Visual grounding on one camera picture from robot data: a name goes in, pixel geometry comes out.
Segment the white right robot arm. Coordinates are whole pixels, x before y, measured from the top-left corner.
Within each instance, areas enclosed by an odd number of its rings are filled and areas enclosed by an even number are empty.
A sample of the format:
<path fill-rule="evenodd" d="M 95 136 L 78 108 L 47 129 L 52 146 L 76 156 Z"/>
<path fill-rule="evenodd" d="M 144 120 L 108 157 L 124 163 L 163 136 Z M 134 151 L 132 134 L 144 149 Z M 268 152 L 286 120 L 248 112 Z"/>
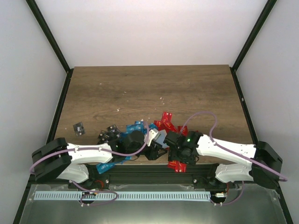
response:
<path fill-rule="evenodd" d="M 194 165 L 199 156 L 211 156 L 229 161 L 219 164 L 208 175 L 208 184 L 213 188 L 223 183 L 248 181 L 276 189 L 281 177 L 282 158 L 266 142 L 240 144 L 214 139 L 200 132 L 190 131 L 186 136 L 170 131 L 164 144 L 169 148 L 169 160 Z"/>

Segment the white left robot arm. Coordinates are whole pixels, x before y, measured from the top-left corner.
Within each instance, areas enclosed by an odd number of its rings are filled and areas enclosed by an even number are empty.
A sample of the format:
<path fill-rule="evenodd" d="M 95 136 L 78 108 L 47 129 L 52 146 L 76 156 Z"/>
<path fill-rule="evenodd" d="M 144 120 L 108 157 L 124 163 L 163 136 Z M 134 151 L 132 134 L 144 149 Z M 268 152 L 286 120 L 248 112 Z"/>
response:
<path fill-rule="evenodd" d="M 165 130 L 155 128 L 149 134 L 140 130 L 121 133 L 112 128 L 99 134 L 96 145 L 76 145 L 57 138 L 32 153 L 29 171 L 37 182 L 64 179 L 89 189 L 95 184 L 95 176 L 88 165 L 96 165 L 102 174 L 116 164 L 134 161 L 141 155 L 149 161 L 157 160 L 168 152 L 165 137 Z"/>

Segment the blue VIP card centre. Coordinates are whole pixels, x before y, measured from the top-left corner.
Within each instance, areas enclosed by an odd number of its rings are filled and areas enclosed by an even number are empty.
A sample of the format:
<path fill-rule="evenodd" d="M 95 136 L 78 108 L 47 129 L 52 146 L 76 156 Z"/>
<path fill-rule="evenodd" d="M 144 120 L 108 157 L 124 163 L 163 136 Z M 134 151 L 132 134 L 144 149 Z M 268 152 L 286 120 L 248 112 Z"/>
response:
<path fill-rule="evenodd" d="M 126 132 L 132 133 L 133 131 L 141 131 L 143 132 L 143 125 L 142 124 L 134 124 L 134 125 L 127 125 L 126 126 Z"/>

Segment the blue card top with chip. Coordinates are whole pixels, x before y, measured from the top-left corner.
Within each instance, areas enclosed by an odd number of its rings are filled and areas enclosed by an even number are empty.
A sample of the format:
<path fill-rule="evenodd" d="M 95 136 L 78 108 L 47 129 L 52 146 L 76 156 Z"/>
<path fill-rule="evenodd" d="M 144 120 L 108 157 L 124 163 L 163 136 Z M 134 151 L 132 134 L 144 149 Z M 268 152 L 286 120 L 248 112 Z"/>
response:
<path fill-rule="evenodd" d="M 142 120 L 137 120 L 137 121 L 135 121 L 134 125 L 143 126 L 143 121 Z"/>

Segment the black card top of pile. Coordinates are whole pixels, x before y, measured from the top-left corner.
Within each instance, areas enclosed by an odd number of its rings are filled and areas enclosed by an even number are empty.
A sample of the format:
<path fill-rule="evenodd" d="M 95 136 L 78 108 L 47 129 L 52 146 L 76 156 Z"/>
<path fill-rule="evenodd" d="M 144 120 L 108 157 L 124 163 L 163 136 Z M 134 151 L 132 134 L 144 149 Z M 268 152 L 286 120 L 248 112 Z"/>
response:
<path fill-rule="evenodd" d="M 107 131 L 110 133 L 120 133 L 120 130 L 118 129 L 118 127 L 116 125 L 111 125 L 111 126 L 107 127 Z"/>

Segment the black card of pile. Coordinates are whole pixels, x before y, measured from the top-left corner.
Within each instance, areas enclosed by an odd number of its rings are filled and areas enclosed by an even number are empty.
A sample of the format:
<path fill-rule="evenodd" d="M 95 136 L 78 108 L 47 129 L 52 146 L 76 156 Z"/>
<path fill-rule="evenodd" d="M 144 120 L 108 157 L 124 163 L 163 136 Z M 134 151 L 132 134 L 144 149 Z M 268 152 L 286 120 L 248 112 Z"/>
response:
<path fill-rule="evenodd" d="M 118 127 L 116 125 L 111 125 L 111 126 L 107 127 L 107 131 L 110 133 L 120 133 L 120 130 L 118 129 Z"/>
<path fill-rule="evenodd" d="M 101 132 L 99 133 L 98 139 L 100 140 L 109 140 L 111 139 L 111 133 L 101 130 Z"/>

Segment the black card middle of pile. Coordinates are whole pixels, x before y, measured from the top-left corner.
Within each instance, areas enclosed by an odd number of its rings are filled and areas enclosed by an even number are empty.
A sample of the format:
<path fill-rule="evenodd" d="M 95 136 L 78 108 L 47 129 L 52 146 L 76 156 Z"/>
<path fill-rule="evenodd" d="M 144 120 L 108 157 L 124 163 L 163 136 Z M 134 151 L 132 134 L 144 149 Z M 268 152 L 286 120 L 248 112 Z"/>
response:
<path fill-rule="evenodd" d="M 109 140 L 111 139 L 111 133 L 101 130 L 101 132 L 99 133 L 98 139 L 100 140 Z"/>

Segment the red VIP card long diagonal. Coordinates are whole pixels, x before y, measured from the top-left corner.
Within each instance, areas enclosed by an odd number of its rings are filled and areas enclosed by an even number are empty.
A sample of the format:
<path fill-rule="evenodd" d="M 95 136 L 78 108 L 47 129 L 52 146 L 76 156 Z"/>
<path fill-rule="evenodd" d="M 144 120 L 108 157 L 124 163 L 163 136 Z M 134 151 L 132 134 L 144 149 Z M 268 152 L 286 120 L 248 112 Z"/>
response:
<path fill-rule="evenodd" d="M 177 128 L 170 122 L 170 121 L 154 121 L 154 125 L 157 127 L 159 131 L 165 130 L 166 133 L 168 132 L 175 132 L 177 133 Z"/>

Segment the red VIP card top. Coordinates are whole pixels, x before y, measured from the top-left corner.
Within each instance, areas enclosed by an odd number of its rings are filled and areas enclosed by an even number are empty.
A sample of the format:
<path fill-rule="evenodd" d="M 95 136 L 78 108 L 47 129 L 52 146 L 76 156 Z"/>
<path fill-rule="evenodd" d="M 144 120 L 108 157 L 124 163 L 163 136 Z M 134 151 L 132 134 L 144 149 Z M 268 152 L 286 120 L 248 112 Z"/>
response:
<path fill-rule="evenodd" d="M 171 112 L 163 112 L 161 121 L 164 122 L 171 122 L 172 113 Z"/>

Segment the lone black VIP card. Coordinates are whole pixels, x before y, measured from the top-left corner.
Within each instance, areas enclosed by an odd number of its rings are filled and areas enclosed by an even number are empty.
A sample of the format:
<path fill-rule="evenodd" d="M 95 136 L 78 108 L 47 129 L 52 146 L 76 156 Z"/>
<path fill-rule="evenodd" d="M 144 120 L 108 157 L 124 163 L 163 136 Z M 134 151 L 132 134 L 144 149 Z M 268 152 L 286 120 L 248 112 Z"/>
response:
<path fill-rule="evenodd" d="M 77 137 L 85 134 L 85 128 L 84 128 L 82 122 L 78 122 L 78 123 L 74 124 L 73 129 L 74 129 L 75 135 Z"/>

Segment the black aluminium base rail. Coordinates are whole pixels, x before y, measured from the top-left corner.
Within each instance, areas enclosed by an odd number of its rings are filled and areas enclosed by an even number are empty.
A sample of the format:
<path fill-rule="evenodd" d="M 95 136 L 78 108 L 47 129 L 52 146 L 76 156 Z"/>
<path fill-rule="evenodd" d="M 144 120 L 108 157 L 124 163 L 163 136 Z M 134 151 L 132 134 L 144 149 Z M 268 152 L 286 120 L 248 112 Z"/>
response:
<path fill-rule="evenodd" d="M 196 189 L 224 190 L 229 184 L 216 180 L 213 171 L 216 164 L 187 165 L 185 172 L 175 172 L 167 165 L 117 164 L 100 174 L 95 166 L 88 165 L 88 179 L 80 184 L 85 189 L 107 189 L 113 185 L 190 185 Z"/>

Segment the blue card near rail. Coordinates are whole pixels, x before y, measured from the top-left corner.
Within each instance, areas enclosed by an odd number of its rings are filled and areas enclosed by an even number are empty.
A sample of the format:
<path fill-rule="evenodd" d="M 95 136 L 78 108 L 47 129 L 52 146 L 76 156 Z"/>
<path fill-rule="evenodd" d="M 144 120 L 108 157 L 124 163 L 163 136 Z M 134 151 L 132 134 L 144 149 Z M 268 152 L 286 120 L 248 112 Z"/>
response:
<path fill-rule="evenodd" d="M 96 169 L 99 174 L 103 174 L 115 166 L 115 163 L 100 163 L 96 165 Z"/>

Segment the black frame post right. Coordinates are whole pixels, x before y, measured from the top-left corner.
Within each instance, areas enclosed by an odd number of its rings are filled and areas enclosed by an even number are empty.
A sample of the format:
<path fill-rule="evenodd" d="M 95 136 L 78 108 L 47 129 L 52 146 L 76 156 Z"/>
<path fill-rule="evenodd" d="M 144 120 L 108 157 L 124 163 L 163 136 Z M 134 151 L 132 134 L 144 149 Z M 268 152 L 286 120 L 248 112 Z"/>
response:
<path fill-rule="evenodd" d="M 263 27 L 264 23 L 266 22 L 268 16 L 270 15 L 272 9 L 274 8 L 277 0 L 267 0 L 266 4 L 264 5 L 257 21 L 255 22 L 248 38 L 246 39 L 238 57 L 236 58 L 232 69 L 233 71 L 237 71 L 240 67 L 241 63 L 243 62 L 246 54 L 248 53 L 250 47 L 252 46 L 254 40 L 256 39 L 257 35 L 259 34 L 261 28 Z"/>

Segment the black frame post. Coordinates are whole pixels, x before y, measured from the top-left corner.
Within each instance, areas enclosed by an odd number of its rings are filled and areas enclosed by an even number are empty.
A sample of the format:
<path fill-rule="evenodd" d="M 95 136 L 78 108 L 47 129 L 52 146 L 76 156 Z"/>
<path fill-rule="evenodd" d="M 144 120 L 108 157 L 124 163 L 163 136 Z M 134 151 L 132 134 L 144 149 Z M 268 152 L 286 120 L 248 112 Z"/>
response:
<path fill-rule="evenodd" d="M 51 45 L 54 53 L 56 54 L 60 64 L 62 65 L 65 72 L 68 74 L 71 71 L 51 29 L 49 28 L 38 4 L 35 0 L 26 0 L 27 5 L 29 6 L 33 16 L 35 17 L 36 21 L 38 22 L 40 28 L 42 29 L 46 39 L 48 40 L 49 44 Z"/>
<path fill-rule="evenodd" d="M 237 71 L 240 67 L 241 63 L 243 62 L 246 54 L 248 53 L 250 47 L 252 46 L 254 40 L 256 39 L 257 35 L 259 34 L 261 28 L 263 27 L 264 23 L 266 22 L 268 16 L 270 15 L 272 9 L 274 8 L 277 0 L 267 0 L 266 4 L 264 5 L 257 21 L 255 22 L 248 38 L 246 39 L 238 57 L 236 58 L 232 69 L 233 71 Z"/>

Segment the black frame post left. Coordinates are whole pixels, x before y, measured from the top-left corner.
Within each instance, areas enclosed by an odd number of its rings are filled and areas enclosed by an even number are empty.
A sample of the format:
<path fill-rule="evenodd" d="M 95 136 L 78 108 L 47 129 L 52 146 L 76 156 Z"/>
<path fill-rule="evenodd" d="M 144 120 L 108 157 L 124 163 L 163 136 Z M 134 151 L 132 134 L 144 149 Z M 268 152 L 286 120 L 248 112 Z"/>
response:
<path fill-rule="evenodd" d="M 48 40 L 49 44 L 51 45 L 54 53 L 56 54 L 60 64 L 62 65 L 65 72 L 68 74 L 71 71 L 51 29 L 49 28 L 38 4 L 35 0 L 26 0 L 27 5 L 29 6 L 33 16 L 35 17 L 36 21 L 38 22 L 40 28 L 42 29 L 46 39 Z"/>

